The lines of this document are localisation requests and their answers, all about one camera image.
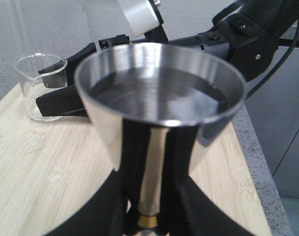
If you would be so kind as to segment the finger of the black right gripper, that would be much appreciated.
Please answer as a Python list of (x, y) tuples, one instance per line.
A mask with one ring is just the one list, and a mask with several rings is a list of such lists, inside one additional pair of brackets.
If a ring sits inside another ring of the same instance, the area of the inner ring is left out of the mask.
[(43, 117), (88, 117), (75, 85), (36, 98), (36, 105)]
[[(90, 54), (95, 53), (95, 52), (97, 52), (96, 45), (94, 42), (92, 42), (92, 43), (88, 44), (84, 49), (79, 51), (78, 53), (67, 58), (66, 59), (67, 65), (66, 65), (65, 69), (58, 73), (62, 77), (59, 80), (64, 81), (67, 84), (67, 86), (73, 85), (74, 84), (74, 72), (75, 72), (76, 67), (79, 65), (79, 63), (84, 58), (86, 58), (87, 56), (89, 56)], [(40, 75), (46, 74), (46, 73), (58, 70), (62, 67), (63, 67), (63, 60), (60, 60), (57, 63), (38, 71), (38, 73)]]

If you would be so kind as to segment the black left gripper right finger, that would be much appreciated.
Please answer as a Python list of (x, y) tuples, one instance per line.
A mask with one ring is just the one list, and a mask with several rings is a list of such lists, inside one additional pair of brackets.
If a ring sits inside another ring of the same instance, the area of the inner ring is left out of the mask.
[(253, 235), (221, 211), (190, 177), (176, 184), (176, 191), (179, 206), (173, 214), (175, 236)]

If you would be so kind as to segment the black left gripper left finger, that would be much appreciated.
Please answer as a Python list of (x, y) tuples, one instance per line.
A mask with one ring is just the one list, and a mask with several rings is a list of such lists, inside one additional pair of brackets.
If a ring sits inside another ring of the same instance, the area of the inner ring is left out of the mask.
[(102, 186), (74, 215), (47, 233), (49, 236), (121, 236), (127, 198), (119, 172), (112, 171)]

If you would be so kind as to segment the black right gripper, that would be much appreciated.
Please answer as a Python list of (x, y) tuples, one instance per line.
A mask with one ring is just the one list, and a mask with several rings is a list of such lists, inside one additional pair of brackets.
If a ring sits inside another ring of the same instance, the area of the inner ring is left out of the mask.
[(112, 38), (99, 40), (99, 46), (103, 50), (117, 45), (145, 42), (168, 43), (188, 47), (197, 51), (204, 51), (221, 59), (227, 59), (230, 50), (228, 40), (218, 31), (214, 31), (213, 29), (193, 36), (168, 40), (162, 26), (145, 33), (144, 38), (142, 39), (131, 40), (127, 35), (122, 34)]

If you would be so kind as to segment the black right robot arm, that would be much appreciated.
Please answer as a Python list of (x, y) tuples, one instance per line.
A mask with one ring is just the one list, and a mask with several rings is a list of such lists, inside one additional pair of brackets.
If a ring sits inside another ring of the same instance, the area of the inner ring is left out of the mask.
[[(265, 83), (299, 45), (299, 0), (237, 0), (224, 8), (213, 19), (212, 27), (193, 36), (168, 40), (163, 29), (163, 19), (158, 6), (149, 1), (156, 25), (144, 31), (137, 43), (167, 43), (206, 52), (227, 60), (239, 69), (247, 81), (265, 72), (283, 43), (282, 36), (297, 22), (295, 36), (287, 40), (289, 49), (274, 68), (262, 79)], [(74, 85), (74, 72), (79, 63), (95, 53), (118, 45), (130, 45), (127, 35), (118, 35), (90, 43), (67, 59), (67, 87), (36, 98), (36, 105), (44, 117), (87, 115)]]

